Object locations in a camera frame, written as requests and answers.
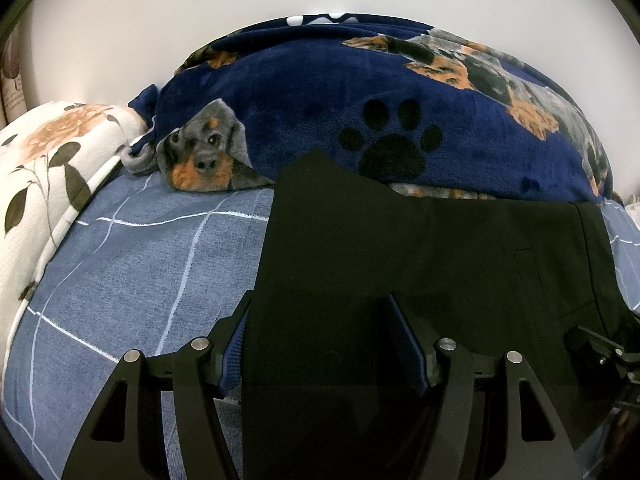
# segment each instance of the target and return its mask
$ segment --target black paw print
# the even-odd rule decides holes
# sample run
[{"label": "black paw print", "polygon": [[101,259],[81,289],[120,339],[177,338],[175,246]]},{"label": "black paw print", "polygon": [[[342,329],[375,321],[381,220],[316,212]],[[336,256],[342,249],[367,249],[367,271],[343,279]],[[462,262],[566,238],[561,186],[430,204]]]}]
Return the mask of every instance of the black paw print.
[{"label": "black paw print", "polygon": [[[372,99],[362,108],[362,117],[369,128],[382,131],[389,122],[389,110],[379,99]],[[398,122],[406,132],[415,130],[422,121],[420,104],[405,99],[398,106]],[[365,137],[356,128],[347,126],[340,132],[340,145],[357,152],[365,145]],[[420,135],[419,147],[406,135],[388,134],[373,142],[360,157],[358,171],[375,180],[413,180],[424,172],[424,155],[438,149],[442,130],[436,124],[427,126]]]}]

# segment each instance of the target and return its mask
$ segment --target round metal joint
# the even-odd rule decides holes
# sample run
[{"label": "round metal joint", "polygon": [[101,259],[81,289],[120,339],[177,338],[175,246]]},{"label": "round metal joint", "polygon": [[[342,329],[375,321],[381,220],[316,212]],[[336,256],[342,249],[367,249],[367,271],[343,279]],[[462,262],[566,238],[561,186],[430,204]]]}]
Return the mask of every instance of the round metal joint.
[{"label": "round metal joint", "polygon": [[517,365],[522,362],[522,354],[520,352],[516,352],[515,350],[509,350],[507,352],[507,359],[513,364]]},{"label": "round metal joint", "polygon": [[127,363],[135,363],[140,359],[140,352],[138,350],[129,350],[124,354],[124,360]]},{"label": "round metal joint", "polygon": [[209,340],[206,337],[197,337],[191,341],[191,348],[194,350],[204,350],[209,346]]},{"label": "round metal joint", "polygon": [[449,337],[443,337],[438,344],[443,350],[451,352],[456,349],[456,342]]}]

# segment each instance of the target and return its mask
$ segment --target folded black garment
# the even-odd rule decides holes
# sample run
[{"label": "folded black garment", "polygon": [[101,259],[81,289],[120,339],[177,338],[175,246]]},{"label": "folded black garment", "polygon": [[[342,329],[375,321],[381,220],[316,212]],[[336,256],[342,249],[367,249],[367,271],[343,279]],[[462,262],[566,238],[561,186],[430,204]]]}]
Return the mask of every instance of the folded black garment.
[{"label": "folded black garment", "polygon": [[311,152],[276,183],[244,338],[247,480],[408,472],[437,402],[404,382],[392,290],[471,352],[523,354],[574,447],[616,392],[578,381],[564,333],[637,346],[597,206],[403,197]]}]

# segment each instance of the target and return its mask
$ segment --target wall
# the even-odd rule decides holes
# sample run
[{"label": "wall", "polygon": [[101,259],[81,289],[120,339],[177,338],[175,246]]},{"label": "wall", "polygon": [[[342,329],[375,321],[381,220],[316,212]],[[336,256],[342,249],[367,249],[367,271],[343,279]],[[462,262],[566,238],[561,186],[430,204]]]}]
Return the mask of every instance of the wall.
[{"label": "wall", "polygon": [[525,60],[581,106],[617,192],[640,190],[640,46],[609,0],[35,0],[23,32],[28,104],[124,104],[236,28],[340,11],[411,18]]}]

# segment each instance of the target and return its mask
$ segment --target navy blue fleece blanket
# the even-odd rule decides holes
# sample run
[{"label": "navy blue fleece blanket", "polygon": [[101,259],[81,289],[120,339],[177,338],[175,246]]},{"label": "navy blue fleece blanket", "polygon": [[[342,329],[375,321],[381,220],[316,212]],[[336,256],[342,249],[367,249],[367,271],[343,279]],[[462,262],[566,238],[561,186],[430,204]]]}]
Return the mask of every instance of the navy blue fleece blanket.
[{"label": "navy blue fleece blanket", "polygon": [[293,16],[237,30],[130,106],[153,125],[131,154],[155,150],[176,189],[263,186],[257,174],[274,180],[319,148],[407,194],[599,203],[612,191],[596,133],[556,83],[399,18]]}]

